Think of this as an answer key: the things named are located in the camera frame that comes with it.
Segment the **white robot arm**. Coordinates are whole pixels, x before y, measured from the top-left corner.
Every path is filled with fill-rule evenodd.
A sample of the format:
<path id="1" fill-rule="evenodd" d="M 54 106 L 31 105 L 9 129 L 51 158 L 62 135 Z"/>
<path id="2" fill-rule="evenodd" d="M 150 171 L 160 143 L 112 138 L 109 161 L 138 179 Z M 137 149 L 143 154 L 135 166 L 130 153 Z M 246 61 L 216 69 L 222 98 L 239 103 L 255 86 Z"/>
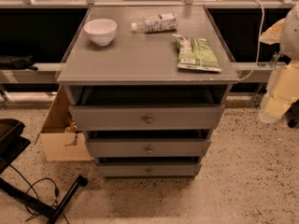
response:
<path id="1" fill-rule="evenodd" d="M 299 100 L 299 5 L 296 4 L 284 21 L 276 22 L 262 34 L 262 42 L 279 43 L 279 52 L 291 59 L 271 73 L 258 118 L 265 123 L 279 120 Z"/>

